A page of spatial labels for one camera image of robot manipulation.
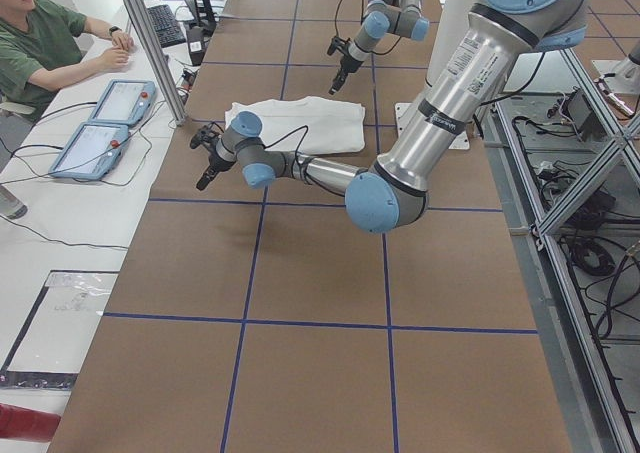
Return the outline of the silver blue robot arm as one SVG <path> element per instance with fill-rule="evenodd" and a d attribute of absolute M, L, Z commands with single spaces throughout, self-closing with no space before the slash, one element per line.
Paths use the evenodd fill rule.
<path fill-rule="evenodd" d="M 385 35 L 424 40 L 429 21 L 422 15 L 422 6 L 423 0 L 361 0 L 360 29 L 355 36 L 342 38 L 336 33 L 328 46 L 329 56 L 341 54 L 329 93 L 337 93 L 349 75 L 357 72 L 371 56 L 381 54 L 376 47 Z"/>
<path fill-rule="evenodd" d="M 289 177 L 344 197 L 360 229 L 385 233 L 418 220 L 428 205 L 428 177 L 471 121 L 494 102 L 519 56 L 579 44 L 586 32 L 587 0 L 476 0 L 469 27 L 433 85 L 411 103 L 407 126 L 393 147 L 369 168 L 292 151 L 271 151 L 261 140 L 262 122 L 251 112 L 234 117 L 206 140 L 209 165 L 197 182 L 204 189 L 221 172 L 239 166 L 254 189 Z"/>

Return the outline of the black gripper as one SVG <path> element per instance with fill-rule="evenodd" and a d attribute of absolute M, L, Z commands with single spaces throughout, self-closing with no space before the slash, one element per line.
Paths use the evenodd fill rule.
<path fill-rule="evenodd" d="M 196 183 L 197 190 L 205 190 L 218 173 L 230 170 L 235 164 L 235 154 L 222 142 L 222 135 L 215 133 L 211 127 L 201 127 L 191 137 L 191 149 L 205 148 L 208 153 L 209 166 Z"/>
<path fill-rule="evenodd" d="M 332 56 L 336 52 L 341 54 L 339 70 L 332 80 L 329 94 L 334 95 L 344 86 L 348 75 L 355 73 L 361 67 L 363 61 L 354 57 L 350 52 L 352 42 L 350 39 L 342 39 L 338 35 L 334 35 L 327 48 L 327 55 Z"/>

